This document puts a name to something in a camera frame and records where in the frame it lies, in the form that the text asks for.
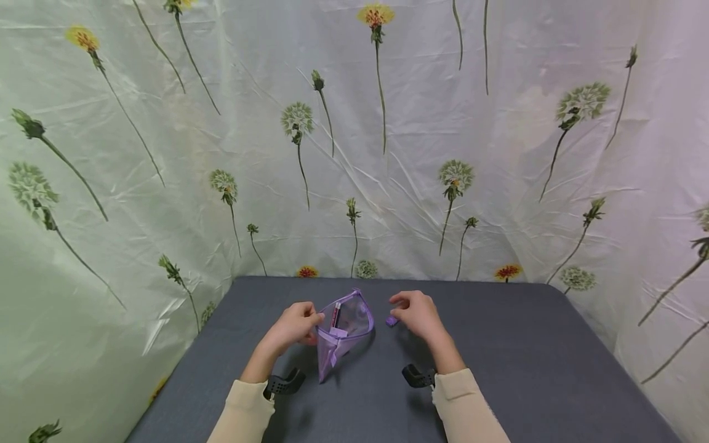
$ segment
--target curtain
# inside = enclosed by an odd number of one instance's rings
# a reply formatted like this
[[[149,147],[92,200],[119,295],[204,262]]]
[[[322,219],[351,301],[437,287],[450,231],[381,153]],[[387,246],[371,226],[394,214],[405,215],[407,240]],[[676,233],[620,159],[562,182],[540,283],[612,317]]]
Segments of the curtain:
[[[0,427],[122,442],[244,275],[533,282],[709,439],[686,0],[0,1]]]

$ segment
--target transparent pencil case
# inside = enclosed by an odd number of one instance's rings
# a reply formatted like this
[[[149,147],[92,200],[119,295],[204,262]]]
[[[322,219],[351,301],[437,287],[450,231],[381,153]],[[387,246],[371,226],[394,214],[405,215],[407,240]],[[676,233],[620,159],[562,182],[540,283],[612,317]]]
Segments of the transparent pencil case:
[[[323,323],[316,326],[318,333],[318,375],[320,382],[357,343],[374,329],[374,318],[359,289],[333,301],[320,312]]]

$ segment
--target black clamp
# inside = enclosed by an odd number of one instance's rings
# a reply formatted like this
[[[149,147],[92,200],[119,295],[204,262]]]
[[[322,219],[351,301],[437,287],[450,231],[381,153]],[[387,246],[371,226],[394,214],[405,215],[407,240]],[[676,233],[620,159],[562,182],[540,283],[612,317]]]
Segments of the black clamp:
[[[264,389],[264,398],[266,400],[273,399],[276,394],[289,396],[298,392],[301,388],[303,382],[306,379],[306,375],[301,372],[298,368],[293,368],[288,377],[284,380],[279,376],[271,374],[268,378],[268,385]]]
[[[401,369],[401,375],[406,379],[406,383],[412,388],[425,388],[426,386],[436,386],[436,370],[429,369],[424,374],[420,373],[416,366],[409,364]]]

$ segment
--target dandelion print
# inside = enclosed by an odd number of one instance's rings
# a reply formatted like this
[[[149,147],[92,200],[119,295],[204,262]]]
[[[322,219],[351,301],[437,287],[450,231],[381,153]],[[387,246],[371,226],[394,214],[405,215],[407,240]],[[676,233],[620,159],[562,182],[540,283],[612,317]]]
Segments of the dandelion print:
[[[463,262],[463,239],[465,238],[465,233],[468,232],[469,228],[475,228],[478,225],[478,219],[475,217],[470,217],[468,220],[465,220],[465,230],[463,231],[463,235],[460,236],[460,257],[458,257],[458,274],[455,274],[455,281],[458,281],[458,277],[460,277],[460,265]]]
[[[566,263],[569,263],[569,260],[576,254],[576,251],[579,250],[581,246],[581,242],[584,241],[584,238],[586,236],[586,231],[588,231],[588,227],[591,226],[591,222],[594,220],[601,220],[601,216],[605,215],[605,213],[601,212],[601,208],[603,207],[603,204],[605,203],[605,197],[597,198],[596,200],[591,201],[591,209],[588,210],[587,213],[584,213],[584,231],[581,233],[581,238],[579,238],[579,242],[576,243],[576,247],[574,248],[573,251],[571,251],[571,254],[564,260],[563,263],[559,265],[556,271],[552,274],[551,277],[547,280],[547,284],[554,278],[555,275],[557,275],[557,272],[561,268],[564,267]]]
[[[328,117],[328,126],[330,126],[330,139],[333,141],[333,153],[332,156],[335,158],[335,135],[333,134],[333,122],[330,121],[330,112],[328,112],[328,104],[325,102],[325,94],[323,94],[323,88],[325,88],[325,80],[320,77],[320,73],[313,69],[313,88],[320,94],[320,100],[323,102],[323,108],[325,109],[325,115]]]
[[[261,260],[261,256],[259,255],[259,252],[256,250],[256,245],[254,245],[254,234],[259,233],[259,227],[249,223],[249,225],[246,227],[246,229],[249,231],[249,235],[251,236],[251,247],[254,248],[254,252],[256,252],[256,257],[259,257],[259,261],[261,262],[261,266],[264,269],[264,275],[268,277],[268,274],[266,273],[266,265],[264,264],[264,261]]]
[[[62,428],[59,427],[59,420],[56,423],[50,423],[49,425],[40,426],[30,434],[27,438],[28,443],[47,443],[49,439],[61,433]]]
[[[709,232],[709,225],[707,224],[707,219],[709,218],[709,205],[705,206],[704,208],[700,209],[696,213],[697,217],[697,222],[699,223],[699,226],[702,228],[704,232]],[[683,281],[689,278],[690,275],[694,274],[694,271],[699,269],[701,265],[704,264],[709,259],[709,237],[703,237],[697,240],[692,240],[692,249],[695,247],[698,247],[699,249],[697,250],[697,254],[699,258],[697,259],[694,264],[685,271],[684,274],[682,274],[677,280],[674,281],[670,287],[664,290],[663,293],[660,294],[659,297],[655,300],[655,303],[652,304],[652,307],[647,311],[645,315],[642,316],[642,319],[640,319],[640,322],[637,324],[638,326],[642,325],[642,323],[647,320],[647,318],[650,316],[650,314],[657,309],[657,306],[664,300],[665,297],[667,297],[674,289],[679,286]]]
[[[522,272],[522,267],[518,264],[506,264],[497,271],[495,271],[495,278],[499,281],[504,281],[508,283],[510,279],[514,279],[516,276],[520,275]]]
[[[212,317],[212,314],[214,314],[214,310],[216,308],[217,305],[213,301],[210,301],[207,307],[204,308],[204,310],[202,311],[202,329],[204,329],[204,325],[206,325],[209,319]]]
[[[121,110],[123,111],[123,114],[125,115],[125,118],[128,119],[128,122],[133,127],[135,134],[138,135],[138,138],[140,138],[140,142],[143,144],[143,147],[145,148],[145,151],[147,152],[148,157],[150,157],[150,161],[152,162],[152,165],[155,168],[155,172],[157,172],[157,176],[160,178],[162,185],[165,186],[165,180],[162,179],[162,175],[160,174],[160,169],[157,167],[157,164],[155,163],[155,159],[152,157],[152,153],[147,148],[147,144],[145,143],[145,139],[143,139],[143,136],[140,134],[138,127],[135,125],[133,120],[128,115],[128,112],[125,110],[125,107],[123,106],[123,103],[121,102],[121,99],[118,98],[118,94],[116,93],[116,90],[113,89],[113,85],[111,84],[111,81],[108,79],[108,75],[106,73],[106,68],[104,67],[103,61],[99,58],[99,53],[98,53],[99,40],[96,38],[96,36],[90,30],[88,30],[84,26],[72,26],[67,31],[66,37],[67,37],[68,41],[70,41],[71,43],[74,43],[76,46],[85,50],[91,56],[91,61],[94,63],[95,68],[98,69],[99,71],[101,71],[101,73],[103,74],[104,79],[106,80],[106,83],[108,84],[109,89],[113,93],[113,96],[116,97],[116,101],[118,102],[118,105],[121,107]]]
[[[369,260],[362,260],[357,263],[357,277],[360,279],[375,279],[376,278],[376,265]]]
[[[355,199],[349,198],[347,200],[347,217],[350,219],[352,224],[352,229],[354,230],[354,255],[352,256],[352,266],[350,267],[350,278],[355,270],[355,260],[357,258],[357,219],[361,217],[361,212],[355,207]]]
[[[483,42],[485,43],[485,94],[490,95],[490,89],[488,88],[488,62],[487,62],[487,8],[490,0],[485,0],[485,12],[483,15]]]
[[[20,111],[19,109],[13,109],[12,116],[17,122],[17,124],[22,127],[28,139],[31,140],[33,138],[36,138],[45,145],[47,145],[47,147],[49,147],[50,150],[52,150],[52,152],[54,152],[55,155],[57,155],[57,157],[59,157],[74,172],[74,174],[79,177],[79,180],[82,181],[87,191],[89,191],[89,194],[91,194],[94,203],[96,203],[96,205],[99,207],[99,211],[101,211],[104,220],[108,221],[108,216],[104,211],[104,207],[101,205],[99,198],[96,197],[96,194],[94,194],[94,190],[91,189],[89,183],[86,181],[84,176],[81,175],[77,168],[75,168],[74,165],[61,153],[61,151],[59,151],[57,147],[54,146],[54,143],[50,142],[49,139],[45,136],[45,128],[44,125],[42,125],[42,122],[40,122],[39,120],[33,120],[29,115],[27,115],[27,113]]]
[[[163,8],[168,13],[174,15],[175,23],[177,23],[177,30],[179,31],[179,36],[182,38],[184,48],[185,50],[187,50],[187,56],[189,57],[189,61],[192,62],[194,71],[197,73],[199,81],[202,82],[202,86],[204,86],[204,90],[207,92],[207,97],[209,97],[209,101],[212,102],[214,110],[217,111],[217,114],[221,115],[221,112],[219,112],[216,103],[214,103],[214,99],[212,99],[212,94],[209,93],[209,89],[207,89],[207,85],[204,83],[204,79],[202,78],[202,74],[200,74],[199,69],[197,68],[197,64],[194,62],[194,58],[192,58],[192,51],[189,50],[187,40],[185,39],[184,32],[182,31],[182,22],[179,20],[179,17],[182,15],[182,10],[190,9],[192,7],[192,1],[194,0],[167,0],[165,2],[165,5],[163,5]]]
[[[669,364],[672,362],[672,360],[674,360],[674,358],[677,357],[680,352],[682,352],[682,350],[689,344],[689,342],[691,342],[694,337],[696,337],[702,331],[704,331],[707,328],[707,326],[709,326],[709,320],[704,322],[696,331],[692,332],[691,335],[689,337],[687,337],[686,340],[684,340],[684,342],[682,342],[680,347],[677,348],[677,350],[675,352],[673,352],[672,355],[659,368],[657,368],[657,370],[655,372],[650,374],[650,376],[647,377],[645,380],[641,381],[640,384],[644,385],[648,381],[657,377],[666,367],[669,366]]]
[[[381,89],[381,76],[379,75],[379,46],[383,43],[381,38],[385,35],[381,31],[381,27],[394,19],[394,11],[385,4],[367,4],[364,8],[359,10],[357,18],[372,30],[370,40],[374,43],[374,51],[376,54],[376,80],[379,83],[382,138],[384,140],[384,154],[386,154],[386,107],[384,105],[384,91]]]
[[[623,115],[623,108],[625,107],[625,97],[627,96],[627,87],[630,85],[630,75],[632,74],[632,67],[637,61],[637,45],[630,48],[630,58],[628,58],[625,67],[627,68],[627,79],[625,79],[625,89],[623,90],[623,99],[620,101],[620,110],[618,111],[618,117],[615,119],[615,127],[613,127],[613,135],[610,136],[608,144],[603,149],[604,151],[608,149],[610,144],[615,138],[615,134],[618,133],[618,123],[620,123],[620,117]]]
[[[695,217],[697,218],[697,223],[699,223],[702,231],[709,232],[709,205],[697,211],[695,213]]]
[[[588,291],[596,285],[596,275],[593,272],[584,271],[578,266],[564,268],[559,279],[567,286],[564,295],[568,294],[571,289]]]
[[[239,243],[239,235],[236,233],[236,221],[234,220],[234,202],[236,201],[237,189],[234,182],[234,176],[221,169],[214,169],[209,174],[209,184],[212,189],[222,193],[222,201],[229,205],[231,211],[231,225],[234,228],[236,236],[236,245],[239,249],[239,258],[241,258],[241,244]]]
[[[441,251],[443,251],[443,240],[445,239],[445,230],[448,226],[450,211],[453,208],[453,200],[455,200],[456,197],[462,196],[463,191],[470,187],[473,183],[473,177],[473,168],[469,164],[460,162],[459,160],[448,160],[438,171],[438,181],[440,181],[443,186],[448,186],[446,190],[443,191],[443,195],[448,198],[448,212],[445,216],[445,223],[443,224],[441,244],[438,247],[439,256],[441,255]]]
[[[173,264],[169,258],[167,258],[167,255],[163,254],[160,259],[157,261],[158,266],[162,267],[167,271],[167,278],[169,280],[174,280],[175,283],[179,284],[184,288],[185,291],[187,291],[187,295],[189,296],[189,301],[192,303],[192,311],[194,312],[194,321],[197,324],[197,333],[199,334],[201,331],[201,328],[199,327],[199,317],[197,316],[197,308],[194,306],[194,298],[192,297],[192,292],[185,286],[184,280],[182,280],[182,276],[179,274],[179,268],[177,265]]]
[[[308,265],[301,267],[300,269],[298,269],[298,272],[296,272],[296,277],[300,277],[302,279],[310,279],[317,277],[318,275],[320,275],[320,273],[318,273],[318,270]]]
[[[163,377],[160,382],[158,382],[157,387],[155,390],[150,394],[150,400],[147,402],[148,405],[152,405],[152,402],[155,401],[157,396],[160,394],[160,391],[165,387],[165,384],[167,383],[167,377]]]
[[[111,295],[118,301],[123,309],[125,305],[118,298],[111,286],[101,278],[74,250],[71,244],[67,241],[62,231],[59,229],[56,220],[52,216],[52,208],[56,203],[59,203],[59,194],[52,190],[49,182],[44,177],[42,171],[33,164],[15,162],[10,167],[10,189],[15,196],[17,202],[25,208],[34,221],[40,222],[48,231],[56,232],[59,239],[64,243],[67,249],[74,257],[84,265],[96,278],[101,280],[101,283],[106,285],[106,288]]]
[[[603,83],[596,82],[579,86],[578,88],[565,93],[564,97],[559,102],[557,107],[557,120],[561,121],[559,128],[561,128],[563,132],[562,136],[559,138],[559,142],[557,142],[557,147],[554,150],[552,165],[549,168],[549,177],[544,183],[542,195],[539,197],[540,202],[542,201],[542,198],[544,198],[549,181],[552,179],[554,165],[557,162],[557,155],[559,154],[559,147],[562,145],[562,140],[577,123],[589,118],[594,119],[598,117],[603,110],[603,105],[608,99],[609,94],[610,88],[608,86]]]
[[[463,67],[463,30],[460,28],[460,18],[458,18],[458,9],[455,7],[455,0],[453,0],[453,18],[455,18],[455,24],[458,25],[458,38],[460,39],[460,61],[458,61],[458,70],[460,70],[460,68]]]
[[[308,211],[310,210],[310,196],[308,195],[308,180],[306,173],[303,171],[303,162],[301,160],[301,143],[303,142],[303,134],[313,132],[313,111],[310,106],[297,101],[284,109],[281,114],[281,125],[287,136],[291,137],[291,141],[298,148],[298,164],[301,167],[303,175],[303,183],[306,184],[306,200],[308,202]]]
[[[170,57],[167,56],[167,53],[160,47],[160,44],[155,40],[155,37],[152,35],[152,32],[150,31],[150,27],[147,25],[147,22],[145,21],[145,17],[143,17],[143,12],[140,10],[140,7],[138,6],[138,3],[133,0],[133,5],[135,6],[135,10],[138,12],[138,17],[140,17],[140,22],[143,23],[143,26],[145,27],[145,30],[147,31],[147,34],[150,36],[150,40],[152,41],[152,44],[157,48],[158,51],[160,51],[160,54],[162,54],[163,57],[167,60],[168,63],[170,63],[170,67],[175,73],[175,76],[177,77],[177,80],[179,80],[179,85],[182,87],[182,93],[187,94],[187,91],[184,89],[184,83],[182,83],[182,78],[179,76],[179,72],[177,71],[177,68],[175,65],[172,64],[172,60],[170,60]]]

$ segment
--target purple cap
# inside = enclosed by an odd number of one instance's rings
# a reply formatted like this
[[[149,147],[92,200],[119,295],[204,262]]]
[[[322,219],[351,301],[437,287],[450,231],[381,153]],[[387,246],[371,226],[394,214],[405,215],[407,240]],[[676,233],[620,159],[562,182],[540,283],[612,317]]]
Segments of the purple cap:
[[[396,326],[396,323],[398,323],[398,319],[395,318],[393,315],[390,315],[389,317],[386,318],[386,325],[389,327],[394,327]]]

